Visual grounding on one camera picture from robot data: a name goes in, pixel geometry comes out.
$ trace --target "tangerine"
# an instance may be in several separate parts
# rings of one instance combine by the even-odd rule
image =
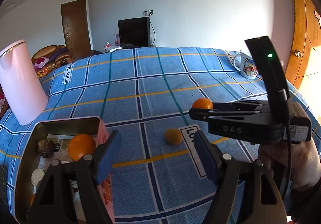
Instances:
[[[192,105],[192,108],[213,109],[213,103],[207,98],[198,98]]]
[[[88,134],[78,134],[74,136],[68,145],[69,157],[78,161],[87,153],[93,153],[96,149],[95,140]]]
[[[35,200],[36,194],[33,194],[33,196],[30,199],[30,206],[33,205],[33,201]]]
[[[165,132],[165,139],[171,145],[178,145],[183,140],[183,135],[179,129],[170,128]]]

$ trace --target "wooden wardrobe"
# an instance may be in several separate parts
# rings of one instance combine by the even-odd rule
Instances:
[[[285,76],[299,89],[309,75],[321,72],[321,20],[311,0],[294,0],[294,9],[293,44]]]

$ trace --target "pink kettle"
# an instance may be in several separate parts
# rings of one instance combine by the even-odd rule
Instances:
[[[21,125],[36,119],[48,103],[23,39],[0,52],[0,84]]]

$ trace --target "cable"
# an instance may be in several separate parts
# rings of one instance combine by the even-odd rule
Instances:
[[[286,174],[286,182],[285,182],[285,187],[284,191],[282,194],[282,200],[284,200],[286,196],[286,192],[288,190],[288,183],[290,182],[290,177],[291,177],[291,169],[292,169],[292,151],[291,151],[291,134],[290,134],[290,122],[287,123],[286,125],[286,134],[287,134],[287,141],[288,141],[288,172]]]
[[[154,41],[153,41],[153,43],[151,44],[151,46],[153,46],[153,45],[154,45],[154,43],[155,43],[155,39],[156,39],[156,33],[155,33],[154,27],[153,27],[153,25],[152,25],[152,23],[151,23],[150,19],[149,19],[149,23],[150,23],[150,25],[151,25],[151,27],[152,27],[152,29],[153,29],[153,31],[154,31]]]
[[[142,16],[144,17],[144,14],[147,14],[147,11],[144,11],[143,13],[142,13]],[[150,14],[148,15],[148,17],[149,17],[149,23],[150,23],[150,25],[151,25],[151,27],[152,27],[152,29],[153,29],[153,31],[154,31],[154,41],[153,41],[153,43],[151,44],[151,46],[153,46],[154,45],[154,43],[155,43],[155,39],[156,39],[156,33],[155,33],[155,30],[154,30],[154,27],[153,27],[153,24],[151,23],[151,21],[150,21]]]

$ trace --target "open tin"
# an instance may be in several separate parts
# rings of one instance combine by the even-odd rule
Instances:
[[[62,144],[61,149],[63,149],[64,147],[66,148],[69,140],[77,134],[96,136],[96,146],[105,143],[109,137],[105,124],[100,117],[50,120],[38,122],[34,126],[21,158],[15,184],[14,209],[19,223],[27,223],[27,215],[31,208],[30,199],[35,193],[35,187],[31,183],[31,175],[39,167],[40,162],[43,161],[37,151],[38,141],[48,137],[54,142]],[[110,174],[97,188],[111,220],[115,222]]]

